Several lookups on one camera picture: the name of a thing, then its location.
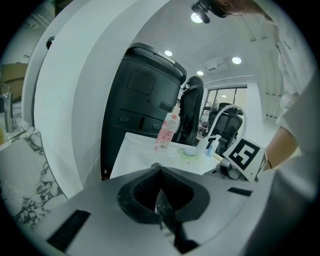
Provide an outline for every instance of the white sleeve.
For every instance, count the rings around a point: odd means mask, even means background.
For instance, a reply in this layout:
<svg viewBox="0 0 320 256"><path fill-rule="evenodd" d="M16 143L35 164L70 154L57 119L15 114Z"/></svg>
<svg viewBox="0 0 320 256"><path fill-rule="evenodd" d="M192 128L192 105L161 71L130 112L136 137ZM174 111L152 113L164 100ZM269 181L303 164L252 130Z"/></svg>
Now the white sleeve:
<svg viewBox="0 0 320 256"><path fill-rule="evenodd" d="M283 114L287 112L288 109L291 108L291 106L298 99L299 94L295 90L296 86L294 84L294 81L290 77L288 69L284 62L284 59L280 53L278 55L278 65L282 73L284 95L282 96L280 101L280 107L281 107L282 113L277 119L276 123L281 127L285 128L287 131L291 132L289 129L289 126L287 125L286 121L283 118Z"/></svg>

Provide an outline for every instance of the faucet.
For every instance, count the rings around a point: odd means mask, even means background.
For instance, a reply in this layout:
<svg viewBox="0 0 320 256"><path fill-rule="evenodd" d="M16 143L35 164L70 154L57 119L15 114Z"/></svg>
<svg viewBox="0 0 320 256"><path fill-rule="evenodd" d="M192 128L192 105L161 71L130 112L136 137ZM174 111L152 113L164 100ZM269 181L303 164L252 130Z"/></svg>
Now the faucet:
<svg viewBox="0 0 320 256"><path fill-rule="evenodd" d="M2 83L1 86L6 86L8 92L0 94L0 98L4 99L4 126L7 134L15 131L16 126L13 118L13 98L14 94L11 92L11 86Z"/></svg>

